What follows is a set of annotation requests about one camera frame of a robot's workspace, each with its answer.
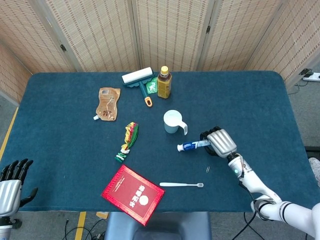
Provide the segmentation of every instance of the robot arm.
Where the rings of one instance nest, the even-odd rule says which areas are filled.
[[[14,215],[20,207],[31,202],[38,191],[34,188],[30,196],[21,199],[22,186],[24,184],[27,171],[34,161],[24,159],[14,161],[3,168],[0,173],[0,239],[9,240],[11,229],[14,223],[10,217]]]
[[[249,164],[238,154],[237,145],[229,134],[219,127],[206,132],[214,152],[221,158],[228,159],[228,165],[240,181],[240,185],[250,193],[262,194],[251,202],[251,209],[263,220],[285,222],[308,235],[320,240],[320,203],[312,210],[303,206],[282,201],[268,188]]]

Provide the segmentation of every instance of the brown bottle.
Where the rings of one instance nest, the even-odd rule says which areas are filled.
[[[171,92],[171,80],[172,75],[168,70],[167,66],[161,67],[161,72],[157,78],[158,84],[158,96],[164,99],[167,99]]]

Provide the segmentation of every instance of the bottle cap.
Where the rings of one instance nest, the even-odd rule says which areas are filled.
[[[178,149],[179,152],[184,151],[184,146],[181,145],[177,145],[176,148]]]
[[[162,67],[161,67],[161,73],[162,73],[163,75],[168,74],[168,73],[169,73],[168,67],[167,67],[167,66],[162,66]]]

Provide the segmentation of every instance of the power strip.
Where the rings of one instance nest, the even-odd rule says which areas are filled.
[[[320,82],[320,72],[314,72],[309,77],[304,77],[303,80],[305,81],[313,81],[313,82]]]

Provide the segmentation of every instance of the woven panel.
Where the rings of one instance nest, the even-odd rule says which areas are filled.
[[[274,70],[289,79],[320,49],[320,1],[288,1],[252,56],[250,70]]]
[[[20,103],[30,77],[30,72],[0,44],[0,89]]]
[[[33,73],[70,72],[27,0],[1,0],[0,38]]]
[[[84,71],[138,69],[127,1],[47,0],[46,3]]]
[[[194,71],[209,0],[136,0],[142,65]]]
[[[280,0],[222,0],[204,54],[203,70],[243,70]]]

